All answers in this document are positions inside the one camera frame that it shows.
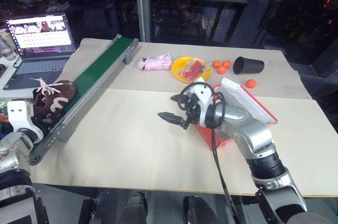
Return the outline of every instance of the floor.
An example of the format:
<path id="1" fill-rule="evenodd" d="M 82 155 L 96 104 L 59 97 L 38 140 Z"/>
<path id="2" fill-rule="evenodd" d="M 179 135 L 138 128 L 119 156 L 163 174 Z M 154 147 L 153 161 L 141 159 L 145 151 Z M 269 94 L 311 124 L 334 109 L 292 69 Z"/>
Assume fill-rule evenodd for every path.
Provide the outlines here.
<path id="1" fill-rule="evenodd" d="M 87 197 L 44 184 L 35 184 L 34 187 L 47 209 L 50 224 L 78 223 L 82 201 Z M 135 192 L 137 191 L 98 189 L 97 212 L 90 223 L 118 223 L 124 205 Z M 220 223 L 234 223 L 222 195 L 172 191 L 143 192 L 146 194 L 148 202 L 148 224 L 184 224 L 182 202 L 187 195 L 202 197 L 214 210 Z M 338 198 L 311 198 L 306 199 L 306 203 L 309 211 L 318 212 L 332 223 L 338 223 Z M 257 204 L 245 205 L 243 209 L 247 223 L 266 223 Z"/>

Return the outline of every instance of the plastic cup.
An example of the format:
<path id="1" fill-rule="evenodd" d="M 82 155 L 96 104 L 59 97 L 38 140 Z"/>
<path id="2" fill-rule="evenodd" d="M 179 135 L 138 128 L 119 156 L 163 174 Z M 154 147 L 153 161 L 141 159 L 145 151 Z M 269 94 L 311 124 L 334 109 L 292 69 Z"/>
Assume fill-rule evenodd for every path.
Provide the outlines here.
<path id="1" fill-rule="evenodd" d="M 246 59 L 238 57 L 233 64 L 233 72 L 240 73 L 260 73 L 264 69 L 264 62 L 256 59 Z"/>

